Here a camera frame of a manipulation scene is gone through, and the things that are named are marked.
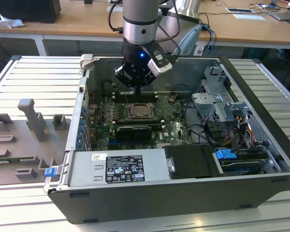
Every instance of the warning label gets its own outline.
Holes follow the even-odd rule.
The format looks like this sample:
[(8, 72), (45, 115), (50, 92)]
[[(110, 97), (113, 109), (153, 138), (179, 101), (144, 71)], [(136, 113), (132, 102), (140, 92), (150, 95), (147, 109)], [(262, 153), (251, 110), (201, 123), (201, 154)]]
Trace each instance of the warning label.
[(105, 181), (108, 184), (145, 181), (142, 156), (108, 156)]

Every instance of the metal bracket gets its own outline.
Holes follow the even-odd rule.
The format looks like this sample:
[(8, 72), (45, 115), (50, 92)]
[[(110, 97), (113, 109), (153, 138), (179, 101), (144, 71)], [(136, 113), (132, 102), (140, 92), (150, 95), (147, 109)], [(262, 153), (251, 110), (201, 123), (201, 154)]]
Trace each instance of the metal bracket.
[(204, 75), (208, 82), (222, 82), (226, 79), (226, 73), (221, 67), (210, 67), (205, 69)]
[(171, 158), (167, 158), (166, 159), (166, 163), (168, 165), (168, 170), (170, 173), (174, 173), (175, 172), (175, 166), (174, 166), (174, 163), (173, 163), (173, 159)]
[(226, 118), (229, 118), (229, 119), (234, 118), (234, 116), (233, 116), (234, 110), (242, 110), (243, 111), (243, 110), (249, 110), (249, 108), (245, 102), (236, 102), (236, 103), (228, 102), (224, 106), (224, 111), (227, 114)]

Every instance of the desk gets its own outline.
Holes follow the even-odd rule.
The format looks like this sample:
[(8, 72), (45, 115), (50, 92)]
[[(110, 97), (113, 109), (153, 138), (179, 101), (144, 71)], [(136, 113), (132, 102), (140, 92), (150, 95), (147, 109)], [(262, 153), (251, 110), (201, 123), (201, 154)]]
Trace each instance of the desk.
[[(249, 8), (252, 0), (225, 0), (229, 7)], [(268, 4), (269, 0), (258, 2)], [(84, 4), (83, 1), (60, 0), (61, 14), (54, 24), (26, 23), (22, 28), (8, 29), (0, 25), (0, 37), (34, 39), (41, 56), (47, 55), (43, 41), (76, 40), (76, 41), (122, 41), (122, 36), (112, 32), (107, 23), (107, 7), (109, 4), (93, 2)], [(199, 12), (228, 13), (225, 5), (216, 6), (215, 1), (201, 2)], [(232, 14), (209, 14), (210, 26), (217, 34), (216, 45), (263, 47), (263, 48), (289, 48), (290, 24), (279, 22), (270, 15), (261, 14), (266, 21), (240, 20)], [(114, 26), (122, 25), (122, 13), (113, 12)], [(209, 39), (208, 32), (202, 31), (200, 42)]]

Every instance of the blue clip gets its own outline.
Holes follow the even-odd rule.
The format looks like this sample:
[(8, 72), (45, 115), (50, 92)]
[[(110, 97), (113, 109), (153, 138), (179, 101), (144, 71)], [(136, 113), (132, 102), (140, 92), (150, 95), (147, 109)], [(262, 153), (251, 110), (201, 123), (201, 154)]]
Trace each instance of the blue clip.
[(218, 159), (236, 159), (236, 154), (231, 152), (231, 149), (219, 149), (216, 151)]
[(46, 168), (44, 176), (45, 177), (56, 177), (58, 168)]

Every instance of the black cable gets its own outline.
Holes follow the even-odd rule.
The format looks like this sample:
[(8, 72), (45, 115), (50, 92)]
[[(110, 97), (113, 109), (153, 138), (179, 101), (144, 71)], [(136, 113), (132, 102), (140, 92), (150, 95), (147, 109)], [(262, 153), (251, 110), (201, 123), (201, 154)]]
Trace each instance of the black cable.
[(195, 135), (198, 135), (199, 138), (201, 137), (201, 138), (205, 139), (208, 143), (211, 144), (211, 142), (209, 141), (209, 139), (208, 139), (207, 137), (201, 135), (202, 132), (201, 132), (201, 133), (195, 132), (195, 131), (194, 131), (193, 129), (191, 129), (190, 127), (189, 127), (189, 129), (190, 129), (190, 131), (191, 131), (192, 133), (194, 133)]
[(189, 105), (189, 103), (190, 103), (190, 101), (191, 101), (191, 98), (189, 98), (188, 99), (188, 101), (187, 101), (187, 103), (186, 103), (186, 107), (185, 107), (185, 111), (184, 111), (184, 122), (187, 124), (187, 122), (186, 122), (186, 112), (187, 112), (187, 109), (188, 109), (188, 105)]
[(219, 52), (221, 49), (222, 49), (222, 46), (220, 46), (220, 48), (218, 48), (217, 51), (212, 52), (211, 55), (212, 55), (212, 54), (216, 54), (216, 53)]
[(217, 2), (223, 2), (225, 5), (226, 5), (226, 7), (227, 8), (233, 8), (233, 7), (229, 7), (225, 2), (224, 2), (224, 0), (217, 0)]
[[(267, 15), (270, 15), (269, 12), (236, 12), (237, 14), (267, 14)], [(232, 15), (234, 13), (209, 13), (209, 12), (200, 12), (200, 14), (209, 14), (209, 15)]]
[(110, 27), (110, 29), (112, 31), (119, 31), (119, 33), (122, 33), (121, 32), (121, 28), (113, 28), (112, 26), (112, 22), (111, 22), (111, 16), (112, 16), (112, 12), (113, 12), (113, 9), (122, 2), (122, 0), (117, 0), (111, 7), (110, 9), (110, 13), (108, 14), (108, 26)]
[(8, 55), (8, 57), (10, 57), (11, 58), (11, 55), (4, 49), (4, 47), (0, 44), (0, 47), (2, 48), (2, 50), (5, 52), (5, 54), (7, 54)]
[(211, 50), (210, 50), (209, 52), (206, 52), (207, 54), (209, 54), (209, 53), (211, 53), (211, 51), (214, 49), (214, 47), (215, 47), (215, 45), (216, 45), (217, 35), (216, 35), (216, 33), (211, 29), (211, 26), (210, 26), (210, 24), (209, 24), (209, 18), (208, 18), (207, 13), (200, 13), (199, 15), (205, 15), (205, 16), (206, 16), (207, 24), (208, 24), (208, 28), (209, 28), (209, 31), (208, 31), (208, 33), (209, 33), (209, 40), (208, 40), (207, 45), (204, 47), (204, 52), (206, 52), (205, 49), (209, 47), (209, 44), (210, 44), (211, 41), (212, 41), (212, 34), (214, 34), (214, 36), (215, 36), (215, 39), (214, 39), (215, 41), (214, 41), (214, 44), (212, 44), (212, 48), (211, 48)]
[[(162, 32), (166, 35), (166, 36), (168, 36), (168, 37), (170, 37), (170, 35), (163, 29), (163, 27), (160, 25), (160, 24), (158, 24), (158, 27), (160, 28), (160, 30), (162, 30)], [(175, 40), (174, 39), (171, 39), (171, 41), (172, 41), (172, 43), (174, 43), (174, 45), (176, 46), (176, 48), (177, 48), (177, 57), (179, 57), (179, 55), (180, 55), (180, 53), (181, 53), (181, 49), (180, 49), (180, 46), (175, 42)]]
[[(206, 136), (206, 133), (205, 133), (205, 131), (201, 131), (201, 132), (200, 132), (200, 134), (202, 134), (202, 133), (204, 133), (204, 134), (205, 134), (205, 136)], [(200, 136), (199, 136), (199, 144), (200, 144)]]
[(167, 38), (164, 38), (164, 39), (159, 39), (159, 40), (157, 40), (157, 41), (156, 41), (157, 43), (161, 43), (161, 42), (165, 42), (165, 41), (168, 41), (168, 40), (174, 39), (174, 38), (175, 38), (177, 35), (179, 35), (179, 33), (180, 33), (180, 24), (179, 24), (179, 18), (178, 18), (178, 12), (177, 12), (177, 8), (176, 8), (175, 0), (173, 0), (173, 3), (174, 3), (174, 9), (175, 9), (175, 13), (176, 13), (176, 20), (177, 20), (178, 31), (177, 31), (177, 33), (176, 33), (174, 36), (171, 36), (171, 37), (167, 37)]
[[(199, 15), (206, 15), (206, 17), (207, 17), (208, 28), (210, 29), (209, 19), (208, 19), (207, 14), (202, 13), (202, 14), (199, 14)], [(204, 47), (203, 50), (205, 50), (205, 49), (209, 46), (209, 44), (211, 43), (211, 40), (212, 40), (212, 34), (211, 34), (211, 32), (208, 31), (208, 33), (209, 33), (209, 40), (208, 40), (208, 43), (205, 45), (205, 47)]]

